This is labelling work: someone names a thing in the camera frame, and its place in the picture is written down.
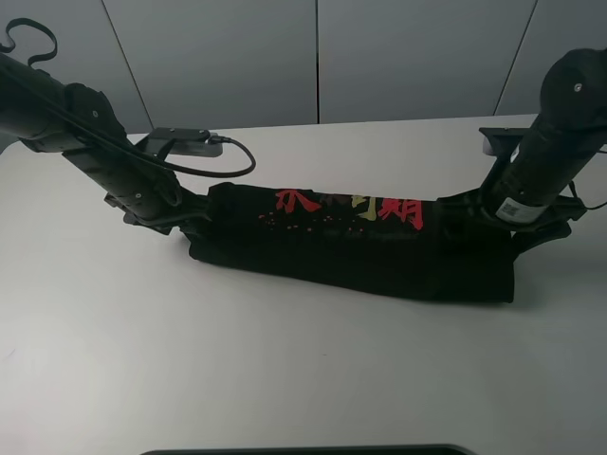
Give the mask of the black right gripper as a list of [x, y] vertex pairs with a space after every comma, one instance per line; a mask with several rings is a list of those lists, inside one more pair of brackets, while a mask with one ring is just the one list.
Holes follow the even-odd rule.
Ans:
[[569, 221], [584, 215], [582, 202], [575, 197], [558, 196], [546, 208], [531, 208], [507, 199], [506, 212], [486, 209], [480, 189], [465, 191], [436, 201], [435, 214], [440, 230], [448, 235], [468, 236], [484, 228], [511, 234], [540, 235], [557, 228], [569, 228]]

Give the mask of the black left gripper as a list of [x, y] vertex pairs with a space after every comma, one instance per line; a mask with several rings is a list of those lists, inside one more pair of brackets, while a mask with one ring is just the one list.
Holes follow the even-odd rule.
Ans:
[[148, 228], [168, 235], [173, 228], [185, 233], [196, 233], [210, 218], [210, 198], [181, 190], [181, 201], [177, 206], [169, 204], [161, 195], [149, 191], [136, 191], [124, 197], [107, 193], [104, 202], [123, 211], [123, 222], [130, 226]]

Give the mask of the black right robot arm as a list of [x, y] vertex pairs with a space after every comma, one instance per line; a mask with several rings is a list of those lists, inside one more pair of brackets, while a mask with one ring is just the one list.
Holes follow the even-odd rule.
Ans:
[[481, 133], [495, 161], [478, 189], [438, 200], [442, 231], [494, 228], [520, 243], [568, 236], [588, 208], [562, 191], [606, 143], [605, 51], [574, 49], [550, 67], [530, 127]]

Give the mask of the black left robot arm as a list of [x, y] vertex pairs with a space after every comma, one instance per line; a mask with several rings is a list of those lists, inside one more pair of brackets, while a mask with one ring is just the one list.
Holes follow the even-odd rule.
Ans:
[[35, 153], [59, 154], [106, 192], [124, 222], [167, 235], [210, 221], [209, 200], [184, 189], [164, 162], [128, 139], [106, 96], [63, 85], [42, 70], [1, 58], [1, 131]]

